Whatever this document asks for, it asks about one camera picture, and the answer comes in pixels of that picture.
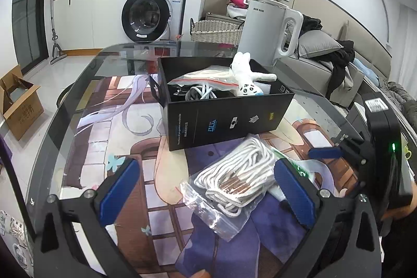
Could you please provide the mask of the right hand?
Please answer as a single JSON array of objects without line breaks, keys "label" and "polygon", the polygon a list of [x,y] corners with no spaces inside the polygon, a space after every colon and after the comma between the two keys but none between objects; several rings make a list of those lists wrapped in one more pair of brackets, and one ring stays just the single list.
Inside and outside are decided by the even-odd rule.
[{"label": "right hand", "polygon": [[389,209],[383,214],[382,221],[388,219],[403,219],[416,210],[417,206],[417,186],[416,182],[411,182],[412,195],[398,199],[389,206]]}]

